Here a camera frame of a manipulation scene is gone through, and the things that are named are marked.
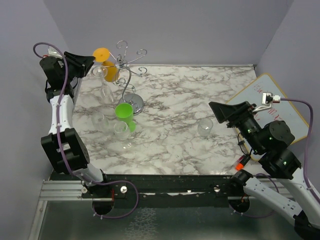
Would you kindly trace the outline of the green plastic wine glass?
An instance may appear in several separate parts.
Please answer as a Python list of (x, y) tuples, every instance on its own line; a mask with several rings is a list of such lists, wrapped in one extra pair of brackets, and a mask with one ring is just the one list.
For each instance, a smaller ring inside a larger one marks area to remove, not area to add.
[(129, 103), (120, 103), (116, 106), (115, 115), (119, 121), (125, 122), (131, 133), (136, 130), (136, 123), (134, 122), (134, 110)]

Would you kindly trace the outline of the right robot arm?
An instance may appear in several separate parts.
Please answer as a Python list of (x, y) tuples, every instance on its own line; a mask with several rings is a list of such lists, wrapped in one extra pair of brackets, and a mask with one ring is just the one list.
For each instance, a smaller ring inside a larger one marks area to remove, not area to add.
[(240, 196), (252, 196), (277, 212), (293, 225), (295, 232), (304, 240), (320, 238), (320, 194), (312, 188), (298, 158), (289, 150), (295, 137), (283, 120), (275, 120), (260, 127), (254, 118), (260, 110), (247, 101), (228, 105), (209, 103), (215, 118), (228, 128), (237, 128), (250, 145), (258, 161), (273, 179), (277, 179), (291, 194), (290, 200), (270, 189), (248, 171), (238, 170), (230, 179), (230, 191)]

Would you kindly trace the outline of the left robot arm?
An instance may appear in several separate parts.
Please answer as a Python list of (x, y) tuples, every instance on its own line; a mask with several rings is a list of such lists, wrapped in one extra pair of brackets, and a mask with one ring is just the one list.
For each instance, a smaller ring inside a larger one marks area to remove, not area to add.
[(90, 163), (88, 150), (73, 127), (73, 111), (79, 81), (93, 66), (93, 56), (64, 52), (61, 57), (45, 56), (39, 65), (47, 77), (45, 93), (51, 105), (51, 125), (41, 146), (57, 174), (76, 177), (88, 194), (96, 198), (111, 195), (111, 186), (102, 170)]

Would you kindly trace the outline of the orange plastic wine glass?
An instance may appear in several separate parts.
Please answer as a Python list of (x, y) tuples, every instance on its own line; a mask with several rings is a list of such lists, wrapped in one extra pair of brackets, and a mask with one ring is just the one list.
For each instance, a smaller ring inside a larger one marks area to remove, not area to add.
[(104, 79), (107, 82), (114, 82), (118, 79), (118, 69), (113, 62), (109, 61), (111, 53), (107, 48), (97, 48), (92, 56), (95, 57), (96, 63), (100, 63), (103, 67), (106, 67), (107, 74)]

